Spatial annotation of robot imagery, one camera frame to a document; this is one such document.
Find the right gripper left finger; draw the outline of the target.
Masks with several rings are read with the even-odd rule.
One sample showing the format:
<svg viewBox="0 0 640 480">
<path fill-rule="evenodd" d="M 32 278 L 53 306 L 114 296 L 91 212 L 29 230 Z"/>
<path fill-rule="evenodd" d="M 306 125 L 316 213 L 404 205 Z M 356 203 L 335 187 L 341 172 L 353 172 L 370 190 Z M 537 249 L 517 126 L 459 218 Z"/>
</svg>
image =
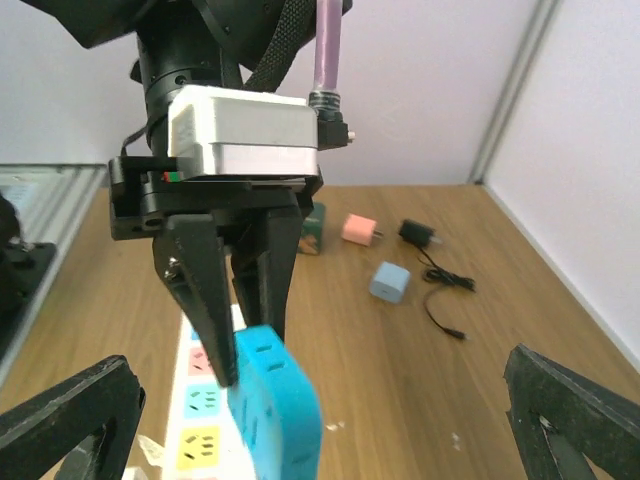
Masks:
<svg viewBox="0 0 640 480">
<path fill-rule="evenodd" d="M 1 414 L 1 477 L 120 479 L 145 400 L 126 357 L 104 358 Z"/>
</svg>

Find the dark green square adapter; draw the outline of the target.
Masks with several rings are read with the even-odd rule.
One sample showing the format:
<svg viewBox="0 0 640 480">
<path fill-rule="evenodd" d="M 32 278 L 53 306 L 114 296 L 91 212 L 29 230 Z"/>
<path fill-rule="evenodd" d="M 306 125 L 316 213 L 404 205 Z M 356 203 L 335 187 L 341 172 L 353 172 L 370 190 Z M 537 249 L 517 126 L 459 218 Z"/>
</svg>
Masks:
<svg viewBox="0 0 640 480">
<path fill-rule="evenodd" d="M 326 206 L 315 202 L 311 213 L 304 219 L 297 251 L 300 254 L 319 255 L 326 219 Z"/>
</svg>

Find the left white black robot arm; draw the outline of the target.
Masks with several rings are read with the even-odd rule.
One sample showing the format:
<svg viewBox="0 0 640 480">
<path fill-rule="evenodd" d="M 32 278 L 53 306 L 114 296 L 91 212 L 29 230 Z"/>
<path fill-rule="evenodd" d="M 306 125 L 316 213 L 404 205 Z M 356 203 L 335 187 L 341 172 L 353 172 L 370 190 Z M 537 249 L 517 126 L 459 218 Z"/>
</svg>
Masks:
<svg viewBox="0 0 640 480">
<path fill-rule="evenodd" d="M 285 331 L 318 152 L 344 147 L 330 41 L 343 1 L 38 1 L 84 48 L 137 38 L 150 155 L 109 162 L 115 240 L 148 238 L 158 276 L 224 387 L 230 309 Z"/>
</svg>

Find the cyan square adapter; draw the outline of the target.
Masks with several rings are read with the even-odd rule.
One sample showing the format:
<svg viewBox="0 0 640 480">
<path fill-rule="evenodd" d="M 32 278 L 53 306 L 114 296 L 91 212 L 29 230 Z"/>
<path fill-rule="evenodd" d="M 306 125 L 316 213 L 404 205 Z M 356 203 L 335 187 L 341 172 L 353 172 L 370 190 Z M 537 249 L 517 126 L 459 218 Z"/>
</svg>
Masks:
<svg viewBox="0 0 640 480">
<path fill-rule="evenodd" d="M 324 425 L 311 381 L 271 327 L 234 339 L 238 378 L 227 404 L 256 477 L 317 479 Z"/>
</svg>

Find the light blue usb charger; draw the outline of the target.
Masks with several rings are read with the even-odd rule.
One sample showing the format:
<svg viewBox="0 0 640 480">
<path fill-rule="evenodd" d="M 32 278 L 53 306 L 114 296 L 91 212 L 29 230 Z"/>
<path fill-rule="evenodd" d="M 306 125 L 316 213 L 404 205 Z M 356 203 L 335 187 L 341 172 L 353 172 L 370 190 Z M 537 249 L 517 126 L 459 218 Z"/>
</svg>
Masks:
<svg viewBox="0 0 640 480">
<path fill-rule="evenodd" d="M 369 292 L 379 299 L 398 304 L 403 299 L 410 276 L 404 267 L 382 262 L 370 281 Z"/>
</svg>

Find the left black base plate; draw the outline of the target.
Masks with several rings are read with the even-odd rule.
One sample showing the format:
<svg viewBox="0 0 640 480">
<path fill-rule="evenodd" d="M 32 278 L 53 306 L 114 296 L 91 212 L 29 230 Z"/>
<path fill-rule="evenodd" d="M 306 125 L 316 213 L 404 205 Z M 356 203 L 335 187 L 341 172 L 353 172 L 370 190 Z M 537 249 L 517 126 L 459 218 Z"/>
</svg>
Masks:
<svg viewBox="0 0 640 480">
<path fill-rule="evenodd" d="M 26 319 L 56 253 L 53 243 L 22 240 L 16 209 L 1 196 L 1 357 Z"/>
</svg>

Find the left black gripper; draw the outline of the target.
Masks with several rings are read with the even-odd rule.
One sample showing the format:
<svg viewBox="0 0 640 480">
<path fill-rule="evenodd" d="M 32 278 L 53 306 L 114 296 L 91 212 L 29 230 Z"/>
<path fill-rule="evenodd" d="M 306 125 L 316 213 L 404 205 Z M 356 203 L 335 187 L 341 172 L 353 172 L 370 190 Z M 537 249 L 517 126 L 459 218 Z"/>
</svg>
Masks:
<svg viewBox="0 0 640 480">
<path fill-rule="evenodd" d="M 218 383 L 234 385 L 237 355 L 217 224 L 230 229 L 249 221 L 231 249 L 236 297 L 247 326 L 268 325 L 284 339 L 301 213 L 313 209 L 322 176 L 171 181 L 177 159 L 156 156 L 116 157 L 108 171 L 112 238 L 155 236 L 158 277 L 198 334 Z"/>
</svg>

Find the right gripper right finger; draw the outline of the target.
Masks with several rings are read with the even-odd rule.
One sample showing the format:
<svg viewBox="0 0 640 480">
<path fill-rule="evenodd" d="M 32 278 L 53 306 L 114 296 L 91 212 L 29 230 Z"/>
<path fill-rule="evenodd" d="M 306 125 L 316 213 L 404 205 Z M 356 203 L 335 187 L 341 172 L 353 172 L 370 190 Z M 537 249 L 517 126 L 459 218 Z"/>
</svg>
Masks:
<svg viewBox="0 0 640 480">
<path fill-rule="evenodd" d="M 639 477 L 639 405 L 517 345 L 504 371 L 507 417 L 529 479 Z"/>
</svg>

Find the aluminium front rail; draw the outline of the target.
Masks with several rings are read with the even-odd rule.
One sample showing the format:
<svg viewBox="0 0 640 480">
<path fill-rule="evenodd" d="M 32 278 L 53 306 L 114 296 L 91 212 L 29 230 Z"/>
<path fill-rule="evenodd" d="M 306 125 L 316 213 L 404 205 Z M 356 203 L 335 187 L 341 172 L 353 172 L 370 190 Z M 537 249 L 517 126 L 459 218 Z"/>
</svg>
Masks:
<svg viewBox="0 0 640 480">
<path fill-rule="evenodd" d="M 7 165 L 1 193 L 16 208 L 26 241 L 61 244 L 77 231 L 105 173 L 91 165 Z"/>
</svg>

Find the white power strip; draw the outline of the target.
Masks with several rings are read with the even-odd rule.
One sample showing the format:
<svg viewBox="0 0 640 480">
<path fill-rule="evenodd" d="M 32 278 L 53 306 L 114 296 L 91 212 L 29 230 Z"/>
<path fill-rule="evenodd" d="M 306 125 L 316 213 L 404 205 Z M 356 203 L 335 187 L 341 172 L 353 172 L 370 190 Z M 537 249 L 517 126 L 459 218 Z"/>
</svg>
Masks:
<svg viewBox="0 0 640 480">
<path fill-rule="evenodd" d="M 202 342 L 181 318 L 165 436 L 163 479 L 254 479 L 247 448 L 236 429 Z"/>
</svg>

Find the small pink plug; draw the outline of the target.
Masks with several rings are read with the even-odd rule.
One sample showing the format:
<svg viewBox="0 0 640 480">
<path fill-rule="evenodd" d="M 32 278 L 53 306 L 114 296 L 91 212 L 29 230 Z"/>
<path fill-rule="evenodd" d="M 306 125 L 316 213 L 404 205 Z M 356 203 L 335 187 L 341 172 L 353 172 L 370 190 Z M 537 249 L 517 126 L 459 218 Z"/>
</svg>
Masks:
<svg viewBox="0 0 640 480">
<path fill-rule="evenodd" d="M 383 237 L 384 233 L 378 228 L 378 222 L 371 218 L 350 213 L 342 225 L 341 238 L 357 245 L 370 247 Z"/>
</svg>

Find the black plug with cable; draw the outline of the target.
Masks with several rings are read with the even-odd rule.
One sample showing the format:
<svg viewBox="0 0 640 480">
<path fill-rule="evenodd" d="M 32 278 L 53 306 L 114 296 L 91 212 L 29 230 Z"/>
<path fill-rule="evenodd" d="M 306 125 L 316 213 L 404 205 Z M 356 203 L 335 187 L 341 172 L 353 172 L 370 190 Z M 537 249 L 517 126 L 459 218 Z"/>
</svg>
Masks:
<svg viewBox="0 0 640 480">
<path fill-rule="evenodd" d="M 421 274 L 423 281 L 436 284 L 432 290 L 427 292 L 422 300 L 425 313 L 433 324 L 446 335 L 456 340 L 466 341 L 468 335 L 455 328 L 450 328 L 438 322 L 429 308 L 429 300 L 438 292 L 447 288 L 459 288 L 467 292 L 476 291 L 476 282 L 474 279 L 453 273 L 440 266 L 427 252 L 428 247 L 432 243 L 436 243 L 435 230 L 425 224 L 414 220 L 405 219 L 402 221 L 399 230 L 399 237 L 409 245 L 415 247 L 424 257 L 425 268 Z"/>
</svg>

